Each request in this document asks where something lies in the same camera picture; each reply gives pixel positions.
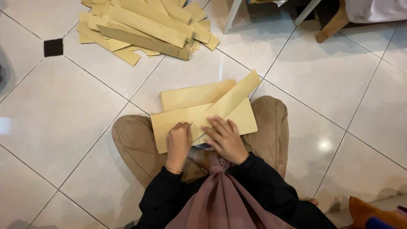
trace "left hand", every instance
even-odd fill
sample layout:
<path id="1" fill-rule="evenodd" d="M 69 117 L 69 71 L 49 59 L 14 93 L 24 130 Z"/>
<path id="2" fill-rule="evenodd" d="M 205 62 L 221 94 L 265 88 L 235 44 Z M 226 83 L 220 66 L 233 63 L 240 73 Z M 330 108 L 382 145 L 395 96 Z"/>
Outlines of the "left hand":
<path id="1" fill-rule="evenodd" d="M 192 144 L 191 125 L 187 122 L 177 123 L 175 127 L 168 132 L 166 143 L 168 150 L 167 167 L 182 171 Z"/>

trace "leg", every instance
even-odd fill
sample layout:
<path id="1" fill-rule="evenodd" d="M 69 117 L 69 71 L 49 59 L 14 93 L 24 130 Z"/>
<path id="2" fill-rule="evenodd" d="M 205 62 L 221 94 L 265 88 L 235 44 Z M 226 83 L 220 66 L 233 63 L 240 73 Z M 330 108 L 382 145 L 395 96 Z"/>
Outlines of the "leg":
<path id="1" fill-rule="evenodd" d="M 227 34 L 232 26 L 234 17 L 236 16 L 237 10 L 241 4 L 242 0 L 234 0 L 232 7 L 230 8 L 228 19 L 225 22 L 225 27 L 223 28 L 223 34 Z"/>
<path id="2" fill-rule="evenodd" d="M 310 3 L 308 3 L 304 11 L 302 11 L 298 18 L 295 20 L 295 25 L 300 25 L 302 21 L 304 21 L 304 19 L 312 12 L 312 10 L 314 10 L 314 8 L 320 1 L 321 0 L 312 0 Z"/>
<path id="3" fill-rule="evenodd" d="M 324 42 L 350 22 L 348 14 L 346 13 L 345 0 L 339 0 L 339 3 L 340 6 L 338 12 L 315 37 L 318 43 Z"/>
<path id="4" fill-rule="evenodd" d="M 246 150 L 261 157 L 284 178 L 288 160 L 288 121 L 285 104 L 271 96 L 252 103 L 258 132 L 242 135 Z"/>
<path id="5" fill-rule="evenodd" d="M 140 115 L 120 117 L 113 124 L 112 137 L 123 161 L 146 188 L 167 161 L 167 154 L 159 154 L 157 151 L 151 118 Z M 187 159 L 183 181 L 192 181 L 205 175 L 195 163 Z"/>

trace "white fabric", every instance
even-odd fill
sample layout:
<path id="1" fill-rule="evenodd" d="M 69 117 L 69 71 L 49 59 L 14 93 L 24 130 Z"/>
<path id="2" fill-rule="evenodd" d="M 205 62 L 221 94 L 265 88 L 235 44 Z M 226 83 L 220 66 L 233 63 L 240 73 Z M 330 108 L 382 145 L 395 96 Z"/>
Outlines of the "white fabric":
<path id="1" fill-rule="evenodd" d="M 407 0 L 345 0 L 346 13 L 354 23 L 391 22 L 407 19 Z"/>

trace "pink scarf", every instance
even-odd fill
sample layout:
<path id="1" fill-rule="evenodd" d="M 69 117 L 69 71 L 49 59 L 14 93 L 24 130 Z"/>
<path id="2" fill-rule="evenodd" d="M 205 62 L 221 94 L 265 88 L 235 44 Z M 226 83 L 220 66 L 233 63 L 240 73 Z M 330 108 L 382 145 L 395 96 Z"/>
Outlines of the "pink scarf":
<path id="1" fill-rule="evenodd" d="M 210 176 L 166 229 L 294 229 L 265 211 L 235 178 L 225 173 L 229 161 L 211 155 L 210 162 Z"/>

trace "stack of paper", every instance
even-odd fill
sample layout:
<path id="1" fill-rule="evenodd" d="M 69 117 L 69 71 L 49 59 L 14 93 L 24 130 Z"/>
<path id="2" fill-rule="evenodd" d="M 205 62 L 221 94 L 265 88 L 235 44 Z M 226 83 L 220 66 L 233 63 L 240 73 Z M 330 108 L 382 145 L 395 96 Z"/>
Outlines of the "stack of paper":
<path id="1" fill-rule="evenodd" d="M 90 12 L 79 15 L 79 41 L 97 43 L 131 65 L 164 53 L 189 60 L 202 43 L 212 51 L 220 40 L 210 32 L 206 13 L 186 0 L 82 0 Z"/>
<path id="2" fill-rule="evenodd" d="M 231 119 L 240 135 L 257 132 L 248 95 L 259 84 L 257 72 L 253 70 L 239 83 L 232 79 L 161 92 L 163 113 L 151 116 L 158 152 L 167 152 L 165 139 L 178 122 L 191 123 L 192 145 L 206 143 L 209 139 L 201 130 L 201 126 L 211 126 L 206 120 L 208 116 L 219 115 L 223 119 Z"/>

